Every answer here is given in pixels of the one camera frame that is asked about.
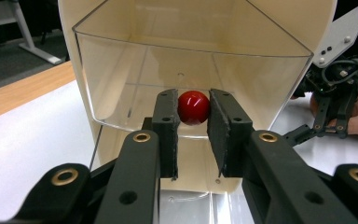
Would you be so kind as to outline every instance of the black cable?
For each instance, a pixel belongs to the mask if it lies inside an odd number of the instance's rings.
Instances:
[[[342,78],[341,80],[338,80],[338,81],[332,81],[332,80],[328,80],[327,77],[326,77],[326,70],[334,65],[334,64],[352,64],[352,65],[356,65],[358,67],[358,58],[354,58],[354,59],[350,59],[350,60],[338,60],[338,61],[335,61],[335,62],[332,62],[329,64],[329,66],[325,67],[323,70],[322,70],[322,79],[324,80],[324,82],[330,84],[330,85],[336,85],[336,84],[340,84],[340,83],[343,83],[343,82],[346,82],[348,81],[350,78],[358,75],[358,73],[355,71],[355,72],[352,72],[350,73],[349,75],[345,76],[344,78]]]

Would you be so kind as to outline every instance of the transparent plastic container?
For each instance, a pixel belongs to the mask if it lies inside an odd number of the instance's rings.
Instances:
[[[255,129],[269,129],[312,58],[245,0],[108,0],[74,31],[89,107],[113,128],[106,140],[112,148],[141,129],[157,94],[168,89],[228,91]],[[161,180],[161,223],[252,220],[241,181],[218,177],[206,122],[181,124],[178,133],[179,178]],[[118,154],[99,153],[100,164]]]
[[[244,0],[109,0],[74,27],[95,120],[139,130],[156,95],[231,92],[268,129],[312,53]],[[202,125],[182,125],[206,137]]]

